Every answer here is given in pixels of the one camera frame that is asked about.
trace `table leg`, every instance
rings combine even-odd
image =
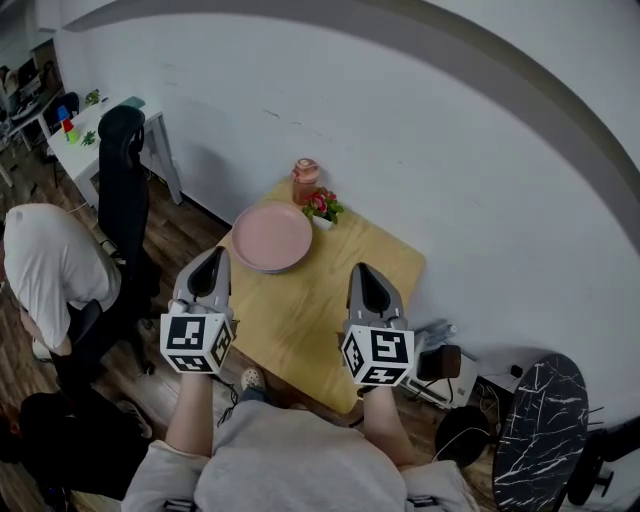
[[[24,134],[24,130],[22,128],[20,128],[20,136],[22,137],[22,140],[24,142],[24,147],[27,148],[27,151],[29,151],[29,153],[31,153],[31,143],[29,142],[29,139],[27,138],[27,136]]]
[[[96,210],[98,209],[98,191],[91,183],[91,176],[81,177],[75,181],[76,187],[84,197],[87,204],[93,206]]]
[[[37,119],[40,124],[40,129],[42,130],[42,133],[44,133],[44,140],[49,140],[51,138],[51,131],[47,126],[47,122],[44,120],[44,116],[39,114]]]
[[[9,188],[13,187],[13,180],[11,179],[11,176],[9,176],[9,173],[2,166],[2,164],[0,164],[0,174],[4,178],[4,181],[7,183],[7,186]]]
[[[164,135],[164,127],[162,126],[162,117],[158,117],[151,123],[151,131],[153,133],[153,140],[156,142],[156,148],[158,150],[158,156],[162,163],[162,170],[164,171],[164,179],[169,186],[169,192],[173,202],[180,204],[182,202],[182,194],[180,194],[180,179],[178,173],[173,167],[171,157],[169,156],[169,148],[167,147],[167,139]]]

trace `pink plate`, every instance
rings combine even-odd
[[[311,247],[311,223],[294,206],[259,203],[240,214],[231,231],[231,247],[247,267],[277,273],[300,261]]]

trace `gray shirt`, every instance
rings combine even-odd
[[[239,404],[218,430],[211,459],[151,445],[122,510],[172,502],[204,511],[478,510],[452,462],[400,473],[356,430],[255,401]]]

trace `black hair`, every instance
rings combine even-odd
[[[0,460],[9,464],[20,462],[21,439],[11,433],[9,420],[0,414]]]

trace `wooden floor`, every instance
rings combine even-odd
[[[39,163],[36,157],[37,149],[33,153],[26,153],[20,146],[16,153],[15,158],[10,149],[0,155],[0,162],[7,170],[18,164],[18,168],[11,171],[15,186],[9,189],[4,182],[0,184],[1,215],[9,208],[26,202],[49,202],[66,211],[83,204],[82,197],[64,172],[59,173],[59,187],[56,189],[53,186],[51,166],[43,167]],[[155,300],[160,308],[166,308],[177,273],[194,256],[216,245],[225,235],[226,228],[189,203],[175,205],[168,190],[157,180],[151,179],[149,185],[151,209],[145,248],[163,269],[161,293]],[[99,240],[104,239],[97,228],[93,210],[85,205],[72,215],[83,222]],[[140,327],[140,332],[145,338],[147,355],[156,365],[156,373],[153,376],[139,375],[129,347],[118,345],[103,359],[107,371],[95,387],[110,399],[126,396],[136,403],[149,419],[155,435],[162,438],[176,404],[179,378],[159,353],[158,328],[157,322],[154,322],[154,327],[150,330]],[[248,364],[249,362],[232,348],[221,377],[233,382],[236,389],[240,389],[239,376]],[[348,418],[335,417],[273,376],[267,377],[269,384],[278,390],[283,402],[302,401],[312,411],[338,424],[346,424],[359,415],[359,411],[356,410]],[[55,390],[53,367],[34,361],[29,338],[20,324],[18,311],[6,294],[0,295],[0,400],[19,407],[21,401],[30,394]],[[435,431],[444,414],[428,404],[411,401],[399,389],[396,398],[402,421],[418,452],[419,462],[430,462],[435,453]],[[216,419],[229,405],[231,402],[228,390],[216,384]],[[488,447],[478,461],[464,470],[467,482],[482,510],[495,510],[491,492],[492,462],[493,447]],[[12,512],[34,512],[43,509],[33,480],[21,466],[0,463],[0,492]],[[75,493],[74,502],[79,510],[120,510],[119,502],[100,496]]]

